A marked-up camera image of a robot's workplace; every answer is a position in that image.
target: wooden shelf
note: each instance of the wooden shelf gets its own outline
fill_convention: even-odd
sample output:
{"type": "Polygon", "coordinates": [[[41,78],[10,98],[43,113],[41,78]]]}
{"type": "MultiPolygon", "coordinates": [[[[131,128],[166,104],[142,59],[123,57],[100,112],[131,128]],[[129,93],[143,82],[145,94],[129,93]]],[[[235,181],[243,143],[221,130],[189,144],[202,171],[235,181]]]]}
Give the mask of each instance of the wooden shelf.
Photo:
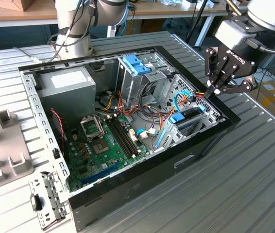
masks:
{"type": "MultiPolygon", "coordinates": [[[[214,8],[205,10],[205,13],[212,12],[225,12],[225,7],[217,4],[214,8]]],[[[189,9],[181,4],[165,6],[160,2],[138,2],[136,4],[136,16],[177,15],[185,13],[193,13],[193,8],[189,9]]],[[[56,19],[56,9],[53,0],[36,0],[25,12],[0,8],[0,21],[35,19],[56,19]]]]}

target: ram slot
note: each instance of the ram slot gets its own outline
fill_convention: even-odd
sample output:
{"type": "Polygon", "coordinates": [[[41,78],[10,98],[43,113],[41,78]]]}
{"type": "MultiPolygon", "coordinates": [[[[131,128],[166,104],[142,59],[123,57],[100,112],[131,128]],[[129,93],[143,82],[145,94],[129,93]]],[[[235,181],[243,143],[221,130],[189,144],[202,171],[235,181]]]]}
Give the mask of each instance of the ram slot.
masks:
{"type": "Polygon", "coordinates": [[[113,133],[114,137],[118,141],[119,145],[121,146],[122,150],[125,152],[126,157],[128,159],[132,158],[133,155],[137,155],[138,151],[135,148],[134,144],[130,140],[127,133],[123,130],[120,123],[117,119],[112,119],[107,121],[107,126],[113,133]]]}
{"type": "Polygon", "coordinates": [[[116,140],[119,143],[120,147],[122,148],[122,150],[126,154],[126,157],[130,157],[131,158],[132,155],[130,154],[129,149],[126,147],[125,142],[120,137],[117,129],[115,128],[115,126],[110,121],[107,122],[107,126],[109,127],[109,129],[112,132],[113,136],[116,138],[116,140]]]}
{"type": "Polygon", "coordinates": [[[121,126],[120,122],[116,119],[114,121],[116,128],[118,131],[123,135],[123,139],[126,141],[127,146],[129,146],[131,153],[137,155],[138,150],[136,149],[135,145],[133,144],[132,140],[129,138],[128,134],[125,132],[123,127],[121,126]]]}

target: robotiq logo text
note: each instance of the robotiq logo text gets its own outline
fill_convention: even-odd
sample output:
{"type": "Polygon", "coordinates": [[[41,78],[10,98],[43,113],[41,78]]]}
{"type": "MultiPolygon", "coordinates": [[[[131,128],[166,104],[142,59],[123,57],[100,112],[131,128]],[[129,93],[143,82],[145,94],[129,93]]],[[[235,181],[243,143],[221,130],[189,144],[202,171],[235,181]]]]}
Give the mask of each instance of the robotiq logo text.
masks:
{"type": "Polygon", "coordinates": [[[239,56],[237,56],[236,54],[234,54],[233,51],[227,50],[226,52],[227,52],[227,53],[230,53],[231,55],[233,55],[234,58],[236,58],[241,64],[243,64],[243,65],[245,64],[245,61],[244,61],[241,57],[239,57],[239,56]]]}

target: aluminum workbench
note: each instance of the aluminum workbench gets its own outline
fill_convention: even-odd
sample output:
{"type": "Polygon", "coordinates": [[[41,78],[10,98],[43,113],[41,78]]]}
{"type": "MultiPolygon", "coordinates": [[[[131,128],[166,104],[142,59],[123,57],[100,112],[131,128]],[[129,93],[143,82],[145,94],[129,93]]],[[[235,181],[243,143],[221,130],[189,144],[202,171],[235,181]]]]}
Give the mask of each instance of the aluminum workbench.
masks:
{"type": "MultiPolygon", "coordinates": [[[[168,32],[97,39],[98,54],[162,45],[203,83],[199,54],[168,32]]],[[[44,61],[50,46],[24,50],[44,61]]],[[[20,121],[35,173],[51,165],[43,150],[18,66],[31,60],[16,50],[0,51],[0,110],[9,109],[20,121]]],[[[220,97],[241,118],[201,161],[86,228],[87,233],[265,233],[275,232],[275,118],[245,94],[220,97]]],[[[30,203],[28,180],[0,187],[0,233],[41,232],[30,203]]],[[[52,233],[73,233],[67,217],[52,233]]]]}

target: red wire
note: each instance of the red wire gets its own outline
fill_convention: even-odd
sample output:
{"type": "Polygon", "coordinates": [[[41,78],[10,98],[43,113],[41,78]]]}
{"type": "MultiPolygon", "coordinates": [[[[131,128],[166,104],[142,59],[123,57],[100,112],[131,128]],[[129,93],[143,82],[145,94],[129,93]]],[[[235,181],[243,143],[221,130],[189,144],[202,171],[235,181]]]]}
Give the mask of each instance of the red wire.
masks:
{"type": "Polygon", "coordinates": [[[61,117],[54,110],[50,110],[50,111],[56,115],[56,117],[58,118],[58,120],[60,122],[61,132],[62,132],[62,148],[63,148],[63,151],[64,151],[64,130],[63,130],[61,117]]]}

